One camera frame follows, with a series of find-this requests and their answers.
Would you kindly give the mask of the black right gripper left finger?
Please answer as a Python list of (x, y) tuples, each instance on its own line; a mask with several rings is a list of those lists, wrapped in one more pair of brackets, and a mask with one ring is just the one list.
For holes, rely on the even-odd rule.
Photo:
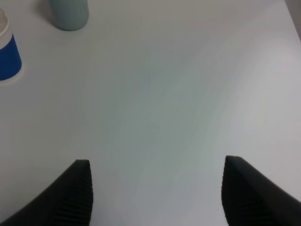
[(89, 160), (76, 160), (2, 226), (88, 226), (94, 202)]

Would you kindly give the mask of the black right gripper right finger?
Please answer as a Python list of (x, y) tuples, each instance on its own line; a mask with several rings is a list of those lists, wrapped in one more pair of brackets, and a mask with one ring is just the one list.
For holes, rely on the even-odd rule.
[(299, 226), (301, 203), (251, 164), (226, 156), (221, 200), (230, 226)]

